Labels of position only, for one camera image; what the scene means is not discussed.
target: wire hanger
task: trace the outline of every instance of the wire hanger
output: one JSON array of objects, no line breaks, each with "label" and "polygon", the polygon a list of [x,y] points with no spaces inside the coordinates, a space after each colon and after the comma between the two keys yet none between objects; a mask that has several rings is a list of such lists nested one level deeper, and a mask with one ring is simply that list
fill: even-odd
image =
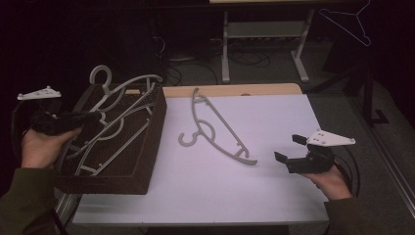
[{"label": "wire hanger", "polygon": [[[368,36],[366,36],[366,31],[364,30],[364,27],[360,21],[359,15],[360,13],[367,8],[370,5],[370,0],[368,0],[367,4],[360,9],[360,11],[358,11],[357,13],[343,13],[343,12],[332,12],[330,10],[327,9],[320,9],[319,13],[321,16],[325,17],[326,19],[328,19],[330,22],[336,24],[337,26],[339,26],[341,29],[343,29],[344,31],[346,31],[348,34],[350,34],[351,36],[353,36],[356,40],[358,40],[360,43],[362,43],[365,46],[370,46],[370,44],[372,44],[372,41],[370,40],[370,38]],[[341,25],[340,23],[337,23],[335,20],[331,19],[329,16],[325,15],[325,14],[339,14],[339,15],[345,15],[345,16],[353,16],[356,17],[357,22],[360,25],[360,28],[363,31],[363,38],[364,40],[360,39],[358,36],[354,35],[351,31],[349,31],[347,28],[345,28],[343,25]]]}]

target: brown tray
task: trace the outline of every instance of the brown tray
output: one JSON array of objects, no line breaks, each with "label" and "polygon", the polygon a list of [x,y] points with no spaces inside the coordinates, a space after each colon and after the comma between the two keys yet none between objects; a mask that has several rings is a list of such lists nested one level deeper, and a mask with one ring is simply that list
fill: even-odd
[{"label": "brown tray", "polygon": [[[106,112],[106,121],[117,118],[136,100],[141,97],[142,92],[147,90],[146,84],[127,85],[127,92],[122,96],[118,104]],[[100,85],[94,85],[85,92],[80,102],[79,111],[88,111],[103,97],[104,92]],[[113,95],[101,107],[107,107],[115,99]],[[131,138],[149,119],[147,128],[136,137],[106,168],[98,175],[91,176],[91,172],[82,169],[79,175],[75,172],[79,166],[83,154],[74,159],[63,161],[57,178],[57,187],[65,193],[73,194],[146,194],[152,177],[156,161],[161,132],[164,124],[166,102],[162,87],[156,84],[155,89],[139,105],[154,103],[150,115],[146,109],[134,112],[124,118],[122,131],[114,138],[98,141],[85,158],[83,165],[99,168],[110,156]],[[104,136],[109,136],[118,130],[119,122],[109,129]],[[103,128],[97,121],[87,123],[82,133],[72,142],[73,145],[81,147],[87,140],[91,140]],[[67,150],[66,156],[74,153]]]}]

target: hand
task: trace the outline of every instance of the hand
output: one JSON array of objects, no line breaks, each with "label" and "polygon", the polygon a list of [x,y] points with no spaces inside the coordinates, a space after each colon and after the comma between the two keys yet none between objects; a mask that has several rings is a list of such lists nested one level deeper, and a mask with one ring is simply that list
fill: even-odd
[{"label": "hand", "polygon": [[81,128],[49,136],[30,129],[22,141],[22,168],[52,168],[62,145],[78,135]]},{"label": "hand", "polygon": [[347,188],[345,178],[333,165],[332,168],[323,173],[308,173],[302,176],[309,178],[326,195],[329,200],[340,200],[352,198],[353,195]]}]

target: white table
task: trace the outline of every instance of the white table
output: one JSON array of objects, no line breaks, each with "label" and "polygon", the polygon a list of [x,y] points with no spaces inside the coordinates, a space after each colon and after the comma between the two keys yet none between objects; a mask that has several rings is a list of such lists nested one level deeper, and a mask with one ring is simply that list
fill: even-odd
[{"label": "white table", "polygon": [[[305,95],[209,97],[242,142],[253,166],[236,162],[200,136],[191,147],[180,133],[197,130],[191,98],[167,98],[161,144],[147,195],[83,195],[75,224],[117,226],[290,224],[327,221],[327,199],[308,179],[289,174],[274,151],[304,157],[291,135],[311,135],[318,121]],[[217,143],[239,149],[206,105],[199,118],[215,126]]]}]

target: sleeve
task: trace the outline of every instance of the sleeve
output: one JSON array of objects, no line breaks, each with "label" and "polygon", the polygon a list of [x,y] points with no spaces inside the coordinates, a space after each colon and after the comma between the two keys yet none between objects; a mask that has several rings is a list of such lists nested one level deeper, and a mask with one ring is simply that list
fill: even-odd
[{"label": "sleeve", "polygon": [[362,213],[357,199],[342,199],[324,204],[330,220],[329,235],[381,235],[381,231]]},{"label": "sleeve", "polygon": [[52,169],[18,168],[0,199],[1,234],[55,234],[50,210],[57,204]]}]

